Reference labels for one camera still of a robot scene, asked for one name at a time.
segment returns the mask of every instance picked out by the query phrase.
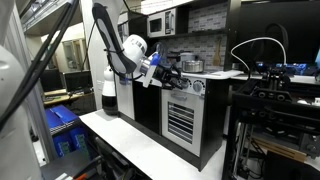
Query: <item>oven door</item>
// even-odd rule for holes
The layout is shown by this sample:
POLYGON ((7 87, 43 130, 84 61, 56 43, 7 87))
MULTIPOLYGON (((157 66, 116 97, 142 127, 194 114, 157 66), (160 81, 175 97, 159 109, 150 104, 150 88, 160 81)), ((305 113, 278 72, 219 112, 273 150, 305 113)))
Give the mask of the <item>oven door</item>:
POLYGON ((176 9, 150 15, 147 29, 149 37, 175 35, 176 9))
POLYGON ((162 135, 200 156, 204 99, 201 96, 162 90, 162 135))

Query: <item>toy kitchen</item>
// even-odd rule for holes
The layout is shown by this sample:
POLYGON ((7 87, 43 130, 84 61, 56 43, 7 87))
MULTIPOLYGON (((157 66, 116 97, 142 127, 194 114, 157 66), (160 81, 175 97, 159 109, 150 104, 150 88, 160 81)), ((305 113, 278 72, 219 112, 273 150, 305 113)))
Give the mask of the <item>toy kitchen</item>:
POLYGON ((153 85, 144 88, 139 80, 116 76, 119 116, 199 171, 221 147, 229 92, 226 81, 240 74, 228 71, 231 63, 225 61, 229 6, 226 1, 196 1, 122 24, 131 19, 126 13, 119 22, 122 38, 138 34, 147 39, 149 48, 156 42, 164 44, 167 58, 160 64, 175 64, 184 77, 173 80, 181 88, 167 90, 153 85))

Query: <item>blue bin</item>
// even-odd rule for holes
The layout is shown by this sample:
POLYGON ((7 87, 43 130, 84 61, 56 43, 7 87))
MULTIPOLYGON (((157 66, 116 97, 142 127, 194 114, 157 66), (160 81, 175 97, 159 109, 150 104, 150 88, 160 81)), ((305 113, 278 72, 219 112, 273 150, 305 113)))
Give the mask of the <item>blue bin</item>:
MULTIPOLYGON (((80 121, 80 118, 77 115, 62 105, 51 108, 51 111, 54 112, 65 125, 70 125, 73 121, 80 121)), ((88 135, 85 129, 78 126, 69 130, 68 133, 72 140, 74 149, 82 150, 84 154, 90 158, 89 148, 86 142, 88 135)))
MULTIPOLYGON (((46 109, 45 112, 50 131, 64 127, 64 123, 50 109, 46 109)), ((62 157, 74 150, 72 139, 68 133, 54 137, 53 143, 59 157, 62 157)))

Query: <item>white cylinder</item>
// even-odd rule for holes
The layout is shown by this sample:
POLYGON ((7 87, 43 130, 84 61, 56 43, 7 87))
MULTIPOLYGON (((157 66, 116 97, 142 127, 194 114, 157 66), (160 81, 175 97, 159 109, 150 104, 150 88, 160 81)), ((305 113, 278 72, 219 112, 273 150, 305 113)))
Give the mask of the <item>white cylinder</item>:
POLYGON ((146 53, 148 46, 140 36, 131 35, 123 43, 123 48, 125 56, 138 64, 140 62, 140 58, 146 53))
POLYGON ((113 71, 111 70, 110 66, 104 71, 104 84, 102 89, 102 95, 108 97, 116 96, 116 87, 114 84, 114 75, 113 71))

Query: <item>oven handle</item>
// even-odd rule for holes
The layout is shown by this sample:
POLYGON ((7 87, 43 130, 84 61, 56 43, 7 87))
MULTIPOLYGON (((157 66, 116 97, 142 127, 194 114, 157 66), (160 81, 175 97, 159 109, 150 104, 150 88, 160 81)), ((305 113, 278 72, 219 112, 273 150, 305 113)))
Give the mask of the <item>oven handle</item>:
POLYGON ((172 27, 172 19, 173 19, 173 13, 170 12, 170 14, 169 14, 169 29, 170 29, 170 30, 173 30, 173 27, 172 27))
POLYGON ((177 99, 177 100, 180 100, 180 101, 186 101, 188 98, 186 96, 179 96, 175 93, 171 94, 171 97, 177 99))

